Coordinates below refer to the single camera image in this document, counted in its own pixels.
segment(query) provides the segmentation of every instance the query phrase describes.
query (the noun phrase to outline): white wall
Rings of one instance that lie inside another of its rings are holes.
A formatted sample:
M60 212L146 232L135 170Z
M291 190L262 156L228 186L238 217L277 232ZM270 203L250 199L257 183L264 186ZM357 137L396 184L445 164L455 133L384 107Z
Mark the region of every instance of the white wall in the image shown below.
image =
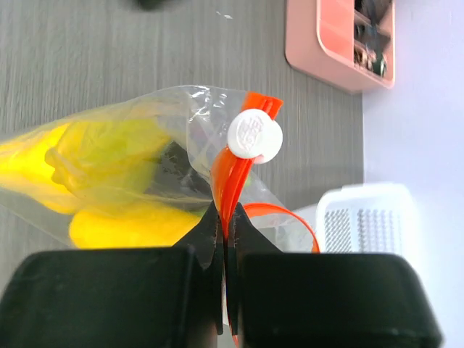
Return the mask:
M363 98L365 181L411 190L414 266L444 346L464 347L464 1L396 3L396 86Z

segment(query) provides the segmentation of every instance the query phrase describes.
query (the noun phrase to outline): pink organizer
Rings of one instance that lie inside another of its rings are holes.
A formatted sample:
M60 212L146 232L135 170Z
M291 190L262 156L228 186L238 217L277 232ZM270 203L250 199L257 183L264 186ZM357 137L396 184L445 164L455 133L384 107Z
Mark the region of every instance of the pink organizer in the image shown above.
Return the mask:
M379 32L391 37L384 51L384 77L354 63L354 24L369 24L355 11L355 0L287 0L286 58L295 69L350 93L378 86L391 88L395 79L394 3Z

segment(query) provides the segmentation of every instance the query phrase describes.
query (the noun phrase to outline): perforated basket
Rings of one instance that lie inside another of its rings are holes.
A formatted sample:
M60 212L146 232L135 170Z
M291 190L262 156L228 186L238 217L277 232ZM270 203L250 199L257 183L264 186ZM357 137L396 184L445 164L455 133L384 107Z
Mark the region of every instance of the perforated basket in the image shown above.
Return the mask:
M324 252L402 255L404 233L414 230L414 203L409 191L399 184L365 184L329 191L316 209L316 235Z

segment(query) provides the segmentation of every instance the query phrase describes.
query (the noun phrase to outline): white basket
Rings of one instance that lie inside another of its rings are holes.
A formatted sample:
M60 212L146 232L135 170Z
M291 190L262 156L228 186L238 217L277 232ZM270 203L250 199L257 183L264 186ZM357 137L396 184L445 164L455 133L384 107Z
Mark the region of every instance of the white basket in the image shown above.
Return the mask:
M345 186L324 194L316 209L316 236L322 252L403 255L403 234L414 230L413 200L399 184Z

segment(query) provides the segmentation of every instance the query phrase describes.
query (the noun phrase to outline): white cap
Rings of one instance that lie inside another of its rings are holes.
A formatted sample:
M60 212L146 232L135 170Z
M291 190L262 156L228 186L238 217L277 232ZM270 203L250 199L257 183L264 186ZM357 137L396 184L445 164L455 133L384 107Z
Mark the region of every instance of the white cap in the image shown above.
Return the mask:
M240 112L227 133L231 152L244 159L256 158L254 162L257 164L272 160L281 149L282 142L281 127L259 109Z

